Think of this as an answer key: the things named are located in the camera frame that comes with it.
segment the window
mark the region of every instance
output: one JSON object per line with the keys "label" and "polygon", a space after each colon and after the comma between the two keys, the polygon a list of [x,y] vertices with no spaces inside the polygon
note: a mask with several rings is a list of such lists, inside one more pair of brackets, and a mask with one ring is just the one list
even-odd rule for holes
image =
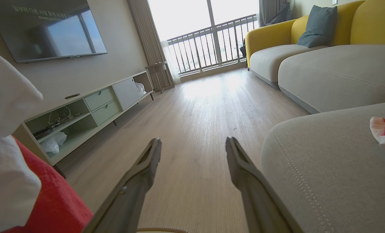
{"label": "window", "polygon": [[171,39],[211,26],[207,0],[150,0],[160,39]]}
{"label": "window", "polygon": [[211,0],[216,25],[256,13],[256,0]]}

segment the metal railing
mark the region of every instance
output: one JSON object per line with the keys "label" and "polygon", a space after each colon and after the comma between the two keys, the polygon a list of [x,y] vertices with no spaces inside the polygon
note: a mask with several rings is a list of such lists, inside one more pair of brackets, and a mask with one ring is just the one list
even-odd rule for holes
{"label": "metal railing", "polygon": [[242,59],[239,48],[246,34],[258,27],[256,15],[249,15],[169,39],[169,50],[176,59],[178,73],[201,72]]}

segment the laminate flooring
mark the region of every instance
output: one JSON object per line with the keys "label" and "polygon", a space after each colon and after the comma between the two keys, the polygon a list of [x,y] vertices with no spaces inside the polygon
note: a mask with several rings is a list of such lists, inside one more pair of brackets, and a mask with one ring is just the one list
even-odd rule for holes
{"label": "laminate flooring", "polygon": [[154,98],[145,98],[117,126],[108,125],[59,162],[67,182],[95,212],[148,142],[159,137],[161,160],[139,227],[248,232],[225,139],[236,137],[260,169],[269,130],[308,112],[244,68],[181,83]]}

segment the baseboard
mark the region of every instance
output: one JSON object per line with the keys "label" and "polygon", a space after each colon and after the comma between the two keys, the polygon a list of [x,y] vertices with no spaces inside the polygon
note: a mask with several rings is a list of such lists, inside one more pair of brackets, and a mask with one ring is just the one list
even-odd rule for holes
{"label": "baseboard", "polygon": [[226,65],[226,66],[222,66],[222,67],[219,67],[219,68],[216,68],[216,69],[212,69],[212,70],[208,70],[208,71],[202,71],[202,72],[199,72],[199,73],[195,73],[195,74],[187,75],[187,76],[184,76],[184,77],[180,77],[180,80],[181,80],[181,83],[184,83],[184,82],[195,80],[195,79],[198,79],[198,78],[203,78],[203,77],[207,77],[207,76],[210,76],[210,75],[216,75],[216,74],[220,74],[220,73],[224,73],[224,72],[228,72],[228,71],[233,71],[233,70],[236,70],[236,69],[244,68],[245,65],[246,65],[246,62],[238,62],[236,64]]}

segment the gray throw pillow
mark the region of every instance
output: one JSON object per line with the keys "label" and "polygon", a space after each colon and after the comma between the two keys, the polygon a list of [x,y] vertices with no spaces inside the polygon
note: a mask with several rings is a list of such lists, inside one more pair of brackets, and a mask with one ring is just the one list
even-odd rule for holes
{"label": "gray throw pillow", "polygon": [[335,34],[337,21],[337,6],[333,8],[313,6],[306,25],[306,32],[302,34],[297,44],[308,48],[329,46]]}

